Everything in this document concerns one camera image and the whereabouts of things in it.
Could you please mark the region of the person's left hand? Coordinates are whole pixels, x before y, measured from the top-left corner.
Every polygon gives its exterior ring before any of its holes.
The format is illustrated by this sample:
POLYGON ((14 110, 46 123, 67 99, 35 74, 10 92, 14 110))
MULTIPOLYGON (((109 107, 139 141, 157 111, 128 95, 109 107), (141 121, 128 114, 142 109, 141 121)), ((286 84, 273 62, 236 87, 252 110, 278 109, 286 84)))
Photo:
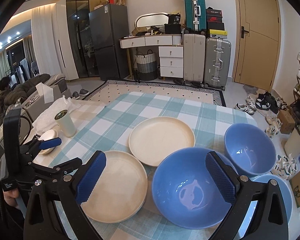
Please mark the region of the person's left hand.
POLYGON ((12 207, 18 207, 16 199, 19 197, 18 189, 12 189, 10 191, 4 191, 4 200, 5 202, 12 207))

